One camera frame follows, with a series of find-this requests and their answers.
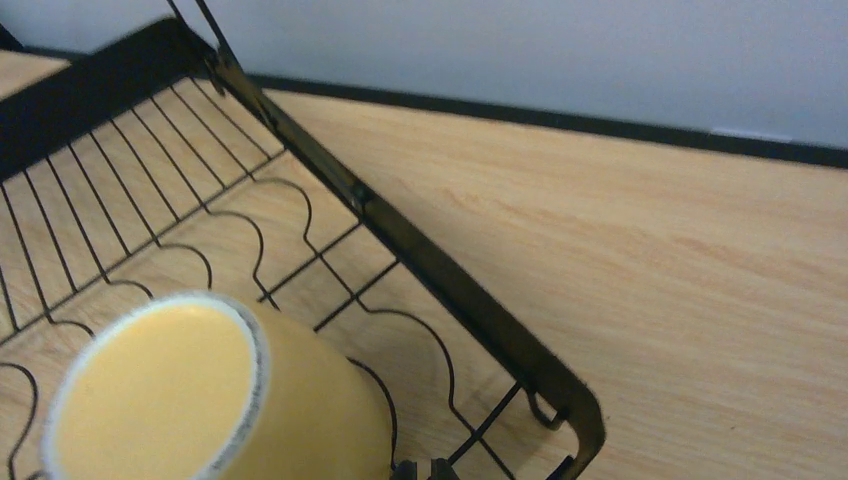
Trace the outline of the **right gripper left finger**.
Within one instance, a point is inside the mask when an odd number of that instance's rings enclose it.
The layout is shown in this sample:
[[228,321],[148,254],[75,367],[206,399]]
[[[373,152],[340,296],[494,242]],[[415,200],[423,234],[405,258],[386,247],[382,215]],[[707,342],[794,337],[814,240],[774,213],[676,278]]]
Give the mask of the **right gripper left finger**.
[[417,480],[417,463],[410,460],[404,460],[396,465],[392,471],[391,480]]

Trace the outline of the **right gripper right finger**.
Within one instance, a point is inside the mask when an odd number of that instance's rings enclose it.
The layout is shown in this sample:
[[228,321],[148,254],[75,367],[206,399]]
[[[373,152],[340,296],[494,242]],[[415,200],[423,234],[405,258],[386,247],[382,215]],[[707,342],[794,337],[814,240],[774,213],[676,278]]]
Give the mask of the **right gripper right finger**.
[[430,480],[459,480],[451,463],[444,458],[431,460]]

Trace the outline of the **yellow cup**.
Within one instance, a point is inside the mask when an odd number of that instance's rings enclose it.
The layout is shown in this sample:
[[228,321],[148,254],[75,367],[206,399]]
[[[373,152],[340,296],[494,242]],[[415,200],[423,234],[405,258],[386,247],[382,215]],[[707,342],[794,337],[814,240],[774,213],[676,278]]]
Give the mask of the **yellow cup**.
[[51,479],[386,479],[390,413],[311,328],[201,291],[98,333],[50,405]]

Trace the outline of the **black wire dish rack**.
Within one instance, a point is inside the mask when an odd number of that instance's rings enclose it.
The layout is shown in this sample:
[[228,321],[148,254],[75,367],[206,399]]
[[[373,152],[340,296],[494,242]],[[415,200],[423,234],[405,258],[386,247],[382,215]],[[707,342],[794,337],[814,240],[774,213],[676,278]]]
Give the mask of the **black wire dish rack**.
[[1,98],[3,478],[48,477],[74,357],[179,290],[275,310],[362,367],[391,474],[575,479],[605,441],[554,353],[173,13]]

